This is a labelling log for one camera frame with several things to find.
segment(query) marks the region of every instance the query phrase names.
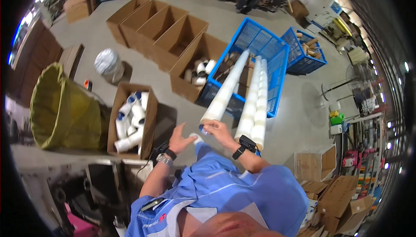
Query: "person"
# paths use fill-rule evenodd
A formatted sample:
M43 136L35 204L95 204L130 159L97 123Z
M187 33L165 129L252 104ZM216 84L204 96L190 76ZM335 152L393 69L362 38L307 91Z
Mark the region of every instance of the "person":
M206 122L203 129L246 169L241 174L231 160L216 154L200 136L191 134L184 139L184 126L185 123L174 129L169 150L158 156L159 162L132 204L126 237L296 235L306 215L308 199L288 168L271 165L244 150L224 123ZM192 142L197 161L166 190L172 160Z

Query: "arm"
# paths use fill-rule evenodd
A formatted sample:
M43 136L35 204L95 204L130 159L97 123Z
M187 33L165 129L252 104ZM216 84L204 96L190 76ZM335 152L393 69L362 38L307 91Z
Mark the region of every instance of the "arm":
M169 149L176 155L184 151L188 144L197 139L197 136L192 136L187 139L182 138L182 130L184 129L185 124L186 123L182 123L177 126L169 140ZM166 190L168 176L169 166L165 163L158 162L144 182L139 198L146 195L156 197L163 194Z
M234 141L225 123L217 120L207 121L204 124L204 130L213 135L221 145L226 147L226 149L231 152L231 154L234 154L234 152L236 152L241 146L239 143ZM263 168L270 166L270 163L249 150L244 151L238 158L238 161L250 173L258 173Z

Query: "person's left hand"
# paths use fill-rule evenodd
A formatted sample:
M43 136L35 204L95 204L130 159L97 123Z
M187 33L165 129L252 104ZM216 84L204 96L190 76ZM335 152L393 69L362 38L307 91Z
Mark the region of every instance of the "person's left hand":
M182 130L186 123L182 123L174 128L174 132L169 140L169 149L173 151L176 155L181 153L188 144L194 142L198 137L192 136L187 139L182 137Z

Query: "black wrist strap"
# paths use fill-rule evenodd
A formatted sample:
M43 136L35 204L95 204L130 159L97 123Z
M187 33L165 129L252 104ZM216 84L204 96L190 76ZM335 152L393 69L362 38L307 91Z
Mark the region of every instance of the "black wrist strap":
M241 155L242 155L242 153L245 151L245 146L240 146L235 152L234 152L234 154L232 155L232 158L233 159L235 159L235 160L237 160Z
M173 151L171 151L170 149L168 149L168 148L167 148L167 149L165 150L165 153L166 153L169 157L171 157L173 161L175 160L175 158L176 158L176 154L175 154Z

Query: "red logo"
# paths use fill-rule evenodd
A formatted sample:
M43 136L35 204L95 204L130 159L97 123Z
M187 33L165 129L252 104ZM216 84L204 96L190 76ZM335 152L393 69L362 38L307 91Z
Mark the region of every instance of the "red logo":
M163 214L161 217L159 217L159 222L163 221L166 218L166 214Z

